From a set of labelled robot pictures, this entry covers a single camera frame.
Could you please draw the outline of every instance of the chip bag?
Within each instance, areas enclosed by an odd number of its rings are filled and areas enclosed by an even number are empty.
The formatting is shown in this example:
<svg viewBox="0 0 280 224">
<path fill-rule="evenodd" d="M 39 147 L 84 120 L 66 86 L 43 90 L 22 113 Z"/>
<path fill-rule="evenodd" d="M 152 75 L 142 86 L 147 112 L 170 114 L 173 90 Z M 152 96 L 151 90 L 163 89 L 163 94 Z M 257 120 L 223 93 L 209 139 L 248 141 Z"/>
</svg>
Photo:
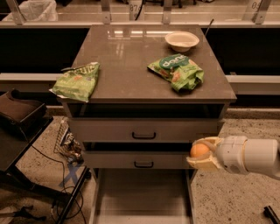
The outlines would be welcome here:
<svg viewBox="0 0 280 224">
<path fill-rule="evenodd" d="M 88 102 L 98 80 L 100 64 L 92 62 L 76 68 L 65 68 L 51 91 L 57 96 Z"/>
<path fill-rule="evenodd" d="M 157 60 L 149 64 L 148 68 L 169 81 L 177 92 L 182 88 L 193 90 L 203 83 L 204 71 L 180 53 Z"/>
</svg>

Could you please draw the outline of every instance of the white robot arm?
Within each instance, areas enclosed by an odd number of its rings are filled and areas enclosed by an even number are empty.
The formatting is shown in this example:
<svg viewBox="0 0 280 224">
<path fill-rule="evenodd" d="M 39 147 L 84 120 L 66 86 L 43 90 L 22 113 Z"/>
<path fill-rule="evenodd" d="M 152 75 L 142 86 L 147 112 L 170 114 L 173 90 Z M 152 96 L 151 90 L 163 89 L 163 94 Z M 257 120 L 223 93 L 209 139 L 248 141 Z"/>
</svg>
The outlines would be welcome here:
<svg viewBox="0 0 280 224">
<path fill-rule="evenodd" d="M 200 153 L 200 146 L 206 147 Z M 261 173 L 280 180 L 280 154 L 276 139 L 246 136 L 206 137 L 192 144 L 187 162 L 196 169 L 225 169 L 230 173 Z"/>
</svg>

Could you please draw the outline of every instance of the snack bag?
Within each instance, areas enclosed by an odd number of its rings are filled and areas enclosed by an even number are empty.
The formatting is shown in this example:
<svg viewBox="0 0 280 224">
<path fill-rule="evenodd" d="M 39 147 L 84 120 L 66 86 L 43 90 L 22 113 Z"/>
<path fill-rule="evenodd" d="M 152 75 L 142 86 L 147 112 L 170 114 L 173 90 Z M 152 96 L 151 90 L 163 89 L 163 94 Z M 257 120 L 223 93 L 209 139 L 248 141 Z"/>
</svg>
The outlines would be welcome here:
<svg viewBox="0 0 280 224">
<path fill-rule="evenodd" d="M 177 92 L 181 88 L 193 90 L 203 82 L 204 71 L 180 53 L 157 60 L 149 64 L 148 68 L 169 81 Z"/>
<path fill-rule="evenodd" d="M 76 68 L 65 68 L 51 91 L 59 97 L 88 102 L 94 92 L 100 64 L 92 62 Z"/>
</svg>

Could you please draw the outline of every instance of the black table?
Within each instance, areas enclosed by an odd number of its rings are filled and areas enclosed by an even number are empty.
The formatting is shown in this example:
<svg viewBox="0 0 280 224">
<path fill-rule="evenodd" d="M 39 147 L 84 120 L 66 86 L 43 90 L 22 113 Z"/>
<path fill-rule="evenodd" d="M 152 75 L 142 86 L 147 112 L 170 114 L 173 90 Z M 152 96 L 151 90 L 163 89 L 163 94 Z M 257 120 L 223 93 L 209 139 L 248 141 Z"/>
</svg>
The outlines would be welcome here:
<svg viewBox="0 0 280 224">
<path fill-rule="evenodd" d="M 63 203 L 64 207 L 56 223 L 63 223 L 77 194 L 79 193 L 79 190 L 81 189 L 85 178 L 88 175 L 89 169 L 85 166 L 73 191 L 71 193 L 64 193 L 31 182 L 16 167 L 18 160 L 28 151 L 52 120 L 53 118 L 51 116 L 43 117 L 31 127 L 31 131 L 25 133 L 25 136 L 20 132 L 17 133 L 1 126 L 0 123 L 0 183 L 2 185 L 19 187 L 32 193 L 59 200 Z"/>
</svg>

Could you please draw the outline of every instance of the desk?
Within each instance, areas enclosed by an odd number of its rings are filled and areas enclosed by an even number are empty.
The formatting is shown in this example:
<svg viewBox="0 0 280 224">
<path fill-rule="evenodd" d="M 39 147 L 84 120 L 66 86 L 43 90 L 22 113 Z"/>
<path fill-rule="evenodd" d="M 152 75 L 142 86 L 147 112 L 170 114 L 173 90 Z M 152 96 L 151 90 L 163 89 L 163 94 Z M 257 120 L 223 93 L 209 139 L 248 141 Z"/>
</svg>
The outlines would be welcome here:
<svg viewBox="0 0 280 224">
<path fill-rule="evenodd" d="M 192 92 L 176 93 L 169 82 L 147 69 L 175 54 L 165 43 L 165 35 L 172 31 L 192 32 L 200 40 L 184 53 L 205 72 L 204 83 Z M 93 61 L 101 67 L 89 102 L 59 100 L 96 180 L 101 168 L 190 168 L 186 162 L 190 144 L 218 136 L 222 118 L 236 100 L 197 25 L 93 25 L 73 67 Z"/>
<path fill-rule="evenodd" d="M 29 143 L 27 143 L 23 134 L 19 132 L 10 132 L 6 128 L 0 126 L 0 181 L 3 185 L 18 187 L 31 193 L 44 195 L 50 199 L 58 199 L 61 201 L 64 207 L 56 223 L 63 223 L 88 174 L 88 168 L 84 168 L 75 188 L 68 194 L 31 182 L 16 167 L 18 160 L 28 151 L 52 120 L 53 118 L 51 116 L 45 116 L 36 121 L 36 123 L 31 126 L 31 130 L 26 133 Z"/>
</svg>

